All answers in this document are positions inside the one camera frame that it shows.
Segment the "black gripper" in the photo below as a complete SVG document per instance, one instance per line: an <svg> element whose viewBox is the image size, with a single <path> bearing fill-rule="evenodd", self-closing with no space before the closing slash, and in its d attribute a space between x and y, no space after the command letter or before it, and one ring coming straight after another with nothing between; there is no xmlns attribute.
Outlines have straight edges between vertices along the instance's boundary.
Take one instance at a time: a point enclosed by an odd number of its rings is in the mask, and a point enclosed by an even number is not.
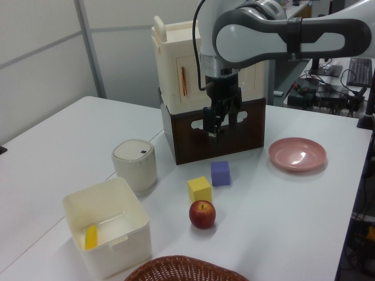
<svg viewBox="0 0 375 281"><path fill-rule="evenodd" d="M242 102L238 74L222 78L205 76L205 82L211 104L210 107L203 108L203 130L210 136L217 136L216 110L223 111L224 107L229 108L229 128L236 129Z"/></svg>

